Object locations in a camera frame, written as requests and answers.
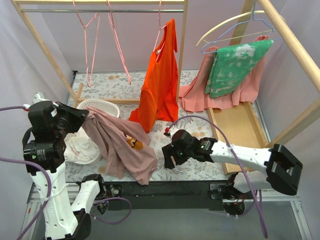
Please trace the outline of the dusty pink graphic t-shirt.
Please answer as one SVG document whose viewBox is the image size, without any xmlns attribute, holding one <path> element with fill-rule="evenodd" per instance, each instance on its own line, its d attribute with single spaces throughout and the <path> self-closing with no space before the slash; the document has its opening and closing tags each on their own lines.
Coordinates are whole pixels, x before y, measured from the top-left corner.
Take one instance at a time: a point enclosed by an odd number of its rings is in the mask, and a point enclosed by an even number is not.
<svg viewBox="0 0 320 240">
<path fill-rule="evenodd" d="M 107 160 L 104 172 L 121 179 L 128 171 L 140 185 L 148 185 L 158 166 L 151 138 L 139 123 L 118 119 L 115 126 L 123 140 L 112 139 L 107 144 L 107 155 L 101 154 Z"/>
</svg>

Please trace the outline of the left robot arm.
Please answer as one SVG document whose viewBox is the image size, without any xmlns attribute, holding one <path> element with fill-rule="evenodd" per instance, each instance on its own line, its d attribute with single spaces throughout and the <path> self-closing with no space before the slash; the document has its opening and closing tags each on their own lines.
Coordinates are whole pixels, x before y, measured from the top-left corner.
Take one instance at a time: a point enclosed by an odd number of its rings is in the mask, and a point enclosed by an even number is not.
<svg viewBox="0 0 320 240">
<path fill-rule="evenodd" d="M 70 203 L 66 183 L 65 137 L 76 133 L 88 117 L 86 109 L 43 100 L 28 108 L 31 128 L 22 139 L 23 158 L 38 164 L 26 167 L 44 205 L 47 240 L 85 240 L 91 233 L 90 210 L 95 200 L 106 196 L 99 174 L 85 176 L 74 203 Z"/>
</svg>

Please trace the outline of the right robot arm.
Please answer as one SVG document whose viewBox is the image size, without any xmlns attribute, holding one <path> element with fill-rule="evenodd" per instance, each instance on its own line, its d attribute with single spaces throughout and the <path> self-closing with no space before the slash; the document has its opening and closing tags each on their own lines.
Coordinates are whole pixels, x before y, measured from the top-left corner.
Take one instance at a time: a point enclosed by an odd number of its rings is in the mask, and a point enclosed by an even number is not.
<svg viewBox="0 0 320 240">
<path fill-rule="evenodd" d="M 227 195 L 237 199 L 250 190 L 274 189 L 295 196 L 303 164 L 283 145 L 273 148 L 227 146 L 223 141 L 204 137 L 197 139 L 183 129 L 166 129 L 171 142 L 162 147 L 164 166 L 174 169 L 193 158 L 199 162 L 234 164 L 251 171 L 238 173 L 226 186 Z"/>
</svg>

